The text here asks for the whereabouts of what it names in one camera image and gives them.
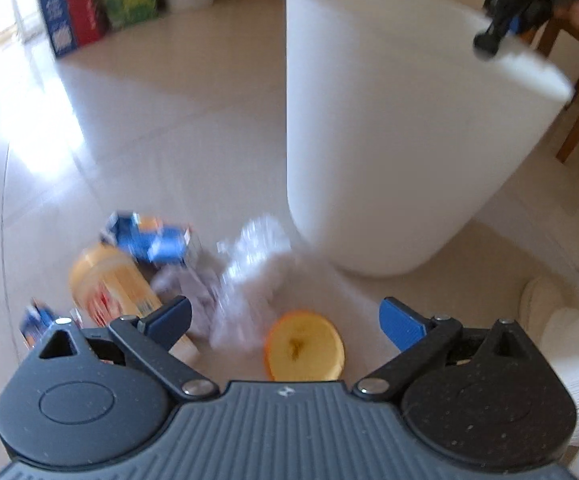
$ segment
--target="blue box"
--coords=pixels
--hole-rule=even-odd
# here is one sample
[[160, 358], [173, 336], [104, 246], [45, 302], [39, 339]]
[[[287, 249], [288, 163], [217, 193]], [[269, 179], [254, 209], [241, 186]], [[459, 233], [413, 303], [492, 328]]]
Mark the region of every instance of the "blue box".
[[76, 50], [78, 46], [69, 17], [67, 0], [38, 0], [38, 4], [56, 57], [62, 57]]

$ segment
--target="tile grout line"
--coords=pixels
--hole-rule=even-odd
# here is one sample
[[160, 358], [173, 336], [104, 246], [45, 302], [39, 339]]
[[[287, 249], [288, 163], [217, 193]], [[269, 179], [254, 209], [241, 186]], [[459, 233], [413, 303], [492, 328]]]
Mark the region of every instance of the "tile grout line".
[[2, 288], [4, 289], [5, 309], [7, 310], [7, 318], [10, 326], [10, 336], [12, 338], [12, 346], [16, 361], [20, 364], [20, 355], [18, 354], [18, 347], [13, 331], [12, 308], [9, 303], [9, 292], [7, 291], [7, 273], [5, 272], [5, 185], [7, 183], [7, 167], [9, 166], [9, 154], [11, 145], [7, 145], [7, 154], [5, 155], [5, 169], [2, 172], [2, 195], [0, 199], [0, 268], [2, 270]]

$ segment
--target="white logo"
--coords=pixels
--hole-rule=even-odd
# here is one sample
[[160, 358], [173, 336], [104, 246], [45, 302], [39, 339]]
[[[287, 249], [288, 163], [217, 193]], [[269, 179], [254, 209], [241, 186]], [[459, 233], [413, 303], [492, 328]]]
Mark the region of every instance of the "white logo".
[[283, 386], [281, 389], [279, 389], [279, 391], [277, 391], [277, 394], [285, 397], [285, 399], [287, 399], [287, 397], [291, 397], [295, 393], [296, 390], [294, 388], [290, 388], [289, 386]]

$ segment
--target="red object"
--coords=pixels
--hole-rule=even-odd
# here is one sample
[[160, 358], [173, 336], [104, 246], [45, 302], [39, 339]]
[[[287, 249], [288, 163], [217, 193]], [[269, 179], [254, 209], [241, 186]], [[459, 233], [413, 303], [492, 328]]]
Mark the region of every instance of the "red object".
[[100, 0], [67, 0], [76, 44], [98, 41], [107, 32], [107, 20]]

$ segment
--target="round yellow container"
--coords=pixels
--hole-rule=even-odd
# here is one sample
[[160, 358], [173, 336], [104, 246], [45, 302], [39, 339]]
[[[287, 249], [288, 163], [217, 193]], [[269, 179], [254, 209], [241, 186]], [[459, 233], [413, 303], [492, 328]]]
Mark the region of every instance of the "round yellow container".
[[273, 381], [335, 381], [345, 367], [345, 348], [327, 318], [298, 310], [269, 331], [265, 366]]

